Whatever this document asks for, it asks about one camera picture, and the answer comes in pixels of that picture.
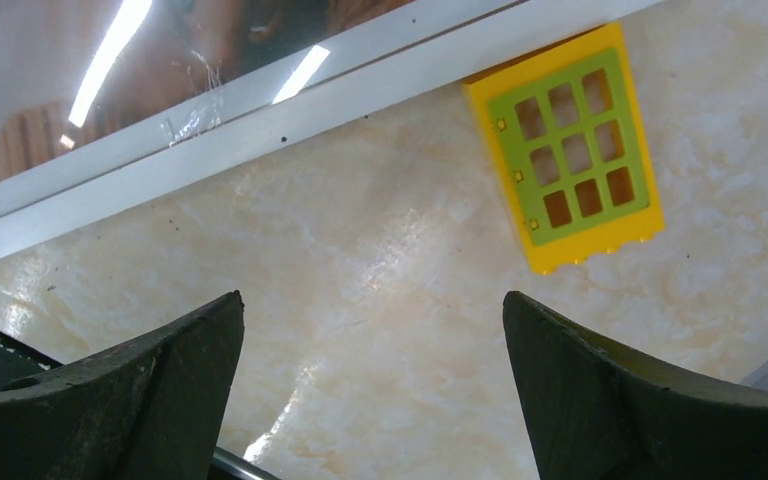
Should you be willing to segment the white wooden picture frame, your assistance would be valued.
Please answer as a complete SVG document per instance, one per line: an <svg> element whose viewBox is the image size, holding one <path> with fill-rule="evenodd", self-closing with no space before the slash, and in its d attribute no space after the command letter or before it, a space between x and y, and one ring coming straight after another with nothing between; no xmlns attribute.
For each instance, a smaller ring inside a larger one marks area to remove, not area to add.
<svg viewBox="0 0 768 480"><path fill-rule="evenodd" d="M415 1L0 183L0 259L643 10Z"/></svg>

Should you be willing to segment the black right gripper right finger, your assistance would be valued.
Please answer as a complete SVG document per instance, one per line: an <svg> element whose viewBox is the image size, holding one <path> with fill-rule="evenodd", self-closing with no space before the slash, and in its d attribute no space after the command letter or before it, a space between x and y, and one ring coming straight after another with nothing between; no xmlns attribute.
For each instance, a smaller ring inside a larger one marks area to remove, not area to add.
<svg viewBox="0 0 768 480"><path fill-rule="evenodd" d="M543 479L768 479L768 391L702 375L507 293L502 322Z"/></svg>

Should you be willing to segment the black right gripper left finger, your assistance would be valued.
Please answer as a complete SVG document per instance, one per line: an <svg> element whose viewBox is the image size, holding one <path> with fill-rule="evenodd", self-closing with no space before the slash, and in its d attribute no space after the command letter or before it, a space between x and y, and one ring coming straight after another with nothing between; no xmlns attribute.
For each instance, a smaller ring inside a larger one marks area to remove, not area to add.
<svg viewBox="0 0 768 480"><path fill-rule="evenodd" d="M71 363L0 332L0 479L216 479L240 293Z"/></svg>

